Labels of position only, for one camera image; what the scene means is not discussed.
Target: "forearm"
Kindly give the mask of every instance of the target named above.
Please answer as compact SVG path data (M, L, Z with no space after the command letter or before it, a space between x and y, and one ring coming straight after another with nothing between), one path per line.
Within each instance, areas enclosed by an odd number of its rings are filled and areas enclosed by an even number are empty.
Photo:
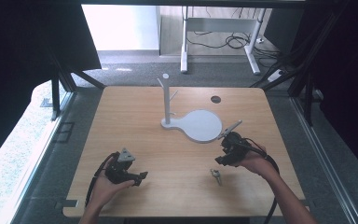
M271 171L263 177L274 192L286 223L317 223L308 209L290 190L278 173Z
M102 208L89 204L84 211L83 217L80 219L79 224L96 224Z

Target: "white stand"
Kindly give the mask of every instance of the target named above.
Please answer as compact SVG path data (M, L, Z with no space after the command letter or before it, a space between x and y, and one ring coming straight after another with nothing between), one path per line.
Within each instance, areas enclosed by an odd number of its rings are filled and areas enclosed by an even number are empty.
M255 61L253 55L253 49L255 47L255 41L257 40L258 33L260 31L261 24L263 23L265 8L260 9L257 20L246 19L214 19L214 18L189 18L188 7L185 8L183 18L183 43L180 61L181 73L187 72L187 32L199 31L199 32L221 32L221 33L251 33L252 38L249 46L245 46L246 56L249 63L252 66L254 75L260 74L260 69Z
M214 112L209 110L194 110L180 119L172 119L170 111L170 85L168 74L163 75L159 81L164 90L165 119L161 120L164 129L182 131L188 138L197 143L209 143L215 140L222 132L223 124Z

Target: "white wall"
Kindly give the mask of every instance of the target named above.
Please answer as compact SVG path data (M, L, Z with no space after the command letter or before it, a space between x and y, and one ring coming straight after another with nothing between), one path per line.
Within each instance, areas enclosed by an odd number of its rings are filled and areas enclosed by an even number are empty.
M82 7L97 50L159 49L159 7Z

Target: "white circular base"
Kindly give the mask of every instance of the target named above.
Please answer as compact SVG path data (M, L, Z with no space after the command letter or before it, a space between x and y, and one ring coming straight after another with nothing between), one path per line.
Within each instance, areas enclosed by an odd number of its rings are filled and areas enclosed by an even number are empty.
M212 142L222 132L223 124L215 113L209 110L194 110L180 119L171 119L170 124L161 121L165 129L177 129L198 143Z

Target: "person's left hand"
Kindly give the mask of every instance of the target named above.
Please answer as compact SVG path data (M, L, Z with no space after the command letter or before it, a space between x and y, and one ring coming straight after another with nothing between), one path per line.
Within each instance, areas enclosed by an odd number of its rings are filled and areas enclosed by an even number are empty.
M92 190L89 204L93 204L94 206L102 208L110 200L112 200L113 196L115 196L117 192L121 191L122 189L129 188L130 186L135 184L135 181L133 180L128 180L120 184L114 184L107 178L104 173L104 170L106 169L107 164L109 164L112 159L113 158L107 161L103 168L103 171L99 174Z

